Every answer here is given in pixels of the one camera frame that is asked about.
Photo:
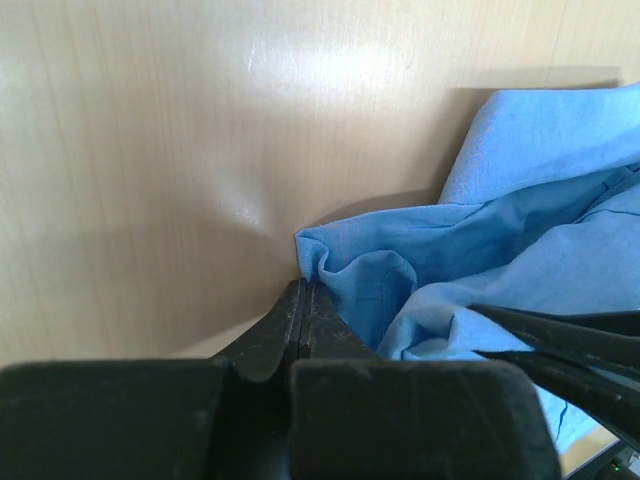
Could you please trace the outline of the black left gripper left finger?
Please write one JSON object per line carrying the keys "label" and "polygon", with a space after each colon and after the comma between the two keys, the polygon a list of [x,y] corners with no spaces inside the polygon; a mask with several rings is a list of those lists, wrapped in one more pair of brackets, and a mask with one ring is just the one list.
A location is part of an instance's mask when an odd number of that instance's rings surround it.
{"label": "black left gripper left finger", "polygon": [[306,284],[204,359],[1,371],[5,479],[287,479],[289,368]]}

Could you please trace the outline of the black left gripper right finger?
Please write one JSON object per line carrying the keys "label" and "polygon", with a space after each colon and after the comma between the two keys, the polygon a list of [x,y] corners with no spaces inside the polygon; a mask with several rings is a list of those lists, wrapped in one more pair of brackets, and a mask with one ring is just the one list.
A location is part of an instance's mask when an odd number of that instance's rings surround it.
{"label": "black left gripper right finger", "polygon": [[558,479],[536,390],[503,361],[384,361],[305,295],[291,368],[296,479]]}

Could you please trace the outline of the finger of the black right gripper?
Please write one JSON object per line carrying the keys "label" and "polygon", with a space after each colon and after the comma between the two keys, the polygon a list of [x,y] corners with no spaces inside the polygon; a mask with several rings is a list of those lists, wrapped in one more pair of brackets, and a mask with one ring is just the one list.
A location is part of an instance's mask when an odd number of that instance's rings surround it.
{"label": "finger of the black right gripper", "polygon": [[541,352],[639,378],[639,312],[553,315],[475,304],[470,309]]}
{"label": "finger of the black right gripper", "polygon": [[534,383],[579,407],[633,449],[639,448],[639,391],[597,372],[602,370],[637,382],[637,355],[619,359],[567,358],[522,351],[482,351],[480,355],[517,366]]}

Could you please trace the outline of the light blue shirt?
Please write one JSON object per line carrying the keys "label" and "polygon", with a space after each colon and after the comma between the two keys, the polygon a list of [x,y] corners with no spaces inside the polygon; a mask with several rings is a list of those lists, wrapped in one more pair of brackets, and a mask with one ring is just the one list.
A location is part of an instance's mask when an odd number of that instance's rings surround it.
{"label": "light blue shirt", "polygon": [[502,90],[434,205],[299,231],[300,270],[388,360],[525,344],[475,304],[549,314],[639,306],[639,88]]}

